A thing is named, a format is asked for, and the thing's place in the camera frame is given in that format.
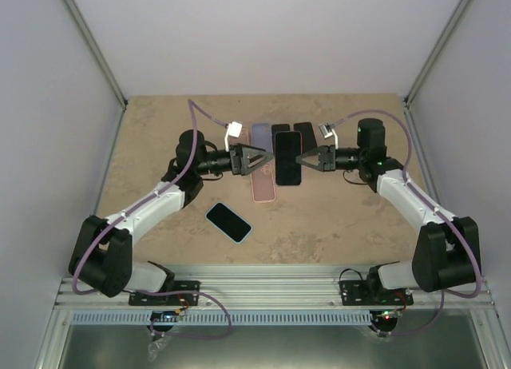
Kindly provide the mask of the pale pink phone case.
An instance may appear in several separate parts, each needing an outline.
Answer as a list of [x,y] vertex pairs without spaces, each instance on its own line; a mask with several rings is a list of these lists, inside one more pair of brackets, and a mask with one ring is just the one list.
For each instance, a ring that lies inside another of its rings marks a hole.
[[275,182],[270,163],[258,168],[251,174],[252,197],[256,203],[268,203],[275,200]]

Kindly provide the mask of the lavender phone case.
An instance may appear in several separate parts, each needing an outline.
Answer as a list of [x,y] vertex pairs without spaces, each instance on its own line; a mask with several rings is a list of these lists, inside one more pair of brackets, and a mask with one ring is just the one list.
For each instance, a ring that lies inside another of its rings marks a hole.
[[271,125],[268,123],[256,123],[251,128],[252,146],[264,149],[267,152],[272,151],[272,133]]

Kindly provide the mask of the teal phone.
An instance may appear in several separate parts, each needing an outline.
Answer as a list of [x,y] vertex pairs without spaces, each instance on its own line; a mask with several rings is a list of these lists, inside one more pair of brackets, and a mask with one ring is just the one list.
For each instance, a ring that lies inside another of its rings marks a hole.
[[275,124],[275,125],[271,126],[272,133],[288,132],[290,130],[291,130],[291,127],[289,124]]

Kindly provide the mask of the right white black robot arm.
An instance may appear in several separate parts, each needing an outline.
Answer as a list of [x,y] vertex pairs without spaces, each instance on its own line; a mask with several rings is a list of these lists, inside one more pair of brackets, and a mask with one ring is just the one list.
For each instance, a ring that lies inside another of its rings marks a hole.
[[411,260],[374,266],[362,280],[371,303],[385,304],[396,292],[412,288],[467,299],[479,295],[482,276],[476,222],[444,209],[412,180],[407,163],[388,156],[381,120],[359,121],[354,148],[319,146],[296,161],[320,172],[358,171],[362,183],[390,202],[417,232]]

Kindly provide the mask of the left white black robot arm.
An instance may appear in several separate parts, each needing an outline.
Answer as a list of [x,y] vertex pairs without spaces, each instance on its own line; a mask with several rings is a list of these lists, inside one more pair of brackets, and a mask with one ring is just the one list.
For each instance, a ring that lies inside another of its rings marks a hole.
[[[69,262],[73,291],[107,297],[142,292],[156,304],[170,302],[175,294],[172,273],[156,263],[135,262],[135,244],[162,220],[191,204],[204,187],[204,176],[248,176],[272,158],[265,149],[240,143],[218,149],[198,130],[183,132],[175,158],[149,193],[106,218],[91,215],[84,220]],[[79,283],[89,289],[79,289]]]

